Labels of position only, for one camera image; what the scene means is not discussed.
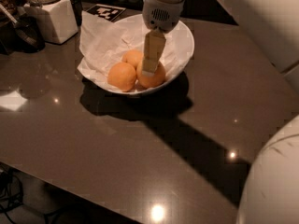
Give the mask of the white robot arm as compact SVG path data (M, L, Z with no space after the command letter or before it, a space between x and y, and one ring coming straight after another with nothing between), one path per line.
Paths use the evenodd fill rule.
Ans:
M216 37L204 42L213 62L207 73L194 76L194 91L206 102L206 112L234 118L233 100L254 116L250 131L262 130L271 109L282 110L287 88L298 87L298 0L216 0L260 47L267 60L241 54ZM206 0L144 0L149 28L171 31L180 15ZM188 81L145 98L147 123L197 173L237 206L235 224L298 224L298 119L292 118L260 149L253 163L229 161L218 142L180 121L178 112L190 106Z

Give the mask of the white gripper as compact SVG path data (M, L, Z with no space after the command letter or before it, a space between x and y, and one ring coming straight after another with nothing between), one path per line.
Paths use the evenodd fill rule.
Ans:
M151 29L145 36L142 74L152 77L163 54L166 38L178 24L185 0L143 0L142 16Z

